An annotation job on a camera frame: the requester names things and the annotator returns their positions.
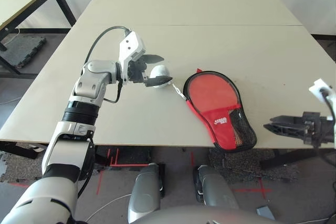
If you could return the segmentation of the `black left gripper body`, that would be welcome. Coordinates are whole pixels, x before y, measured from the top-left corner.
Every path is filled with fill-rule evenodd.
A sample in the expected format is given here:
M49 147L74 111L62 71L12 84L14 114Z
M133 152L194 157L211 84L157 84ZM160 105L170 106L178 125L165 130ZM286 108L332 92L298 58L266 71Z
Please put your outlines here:
M130 61L128 63L128 78L133 83L144 82L144 72L147 69L146 63L142 59L137 61Z

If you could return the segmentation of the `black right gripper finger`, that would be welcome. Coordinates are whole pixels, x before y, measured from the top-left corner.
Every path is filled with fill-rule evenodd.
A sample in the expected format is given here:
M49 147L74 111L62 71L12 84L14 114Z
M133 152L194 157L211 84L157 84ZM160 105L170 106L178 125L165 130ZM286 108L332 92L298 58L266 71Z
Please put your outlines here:
M303 119L302 117L299 117L299 116L280 115L280 116L271 118L270 121L272 123L303 124Z
M264 124L264 128L276 135L286 137L303 138L305 136L305 128L303 126L291 126L281 123L268 123Z

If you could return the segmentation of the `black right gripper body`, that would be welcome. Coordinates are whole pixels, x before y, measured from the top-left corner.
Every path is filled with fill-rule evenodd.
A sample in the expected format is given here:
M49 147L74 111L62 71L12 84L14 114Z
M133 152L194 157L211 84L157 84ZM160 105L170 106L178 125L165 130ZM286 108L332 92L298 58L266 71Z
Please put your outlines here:
M321 144L334 143L334 119L328 120L327 117L320 116L319 112L304 112L302 121L304 144L320 147Z

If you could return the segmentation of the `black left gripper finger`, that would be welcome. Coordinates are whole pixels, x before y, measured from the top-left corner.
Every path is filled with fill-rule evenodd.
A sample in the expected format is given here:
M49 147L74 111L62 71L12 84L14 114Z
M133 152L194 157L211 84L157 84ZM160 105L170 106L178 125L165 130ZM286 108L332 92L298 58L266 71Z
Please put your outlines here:
M146 87L160 87L166 85L172 80L172 77L169 76L156 76L154 78L147 78L144 80Z
M164 61L164 58L159 55L143 55L143 61L146 64L155 64Z

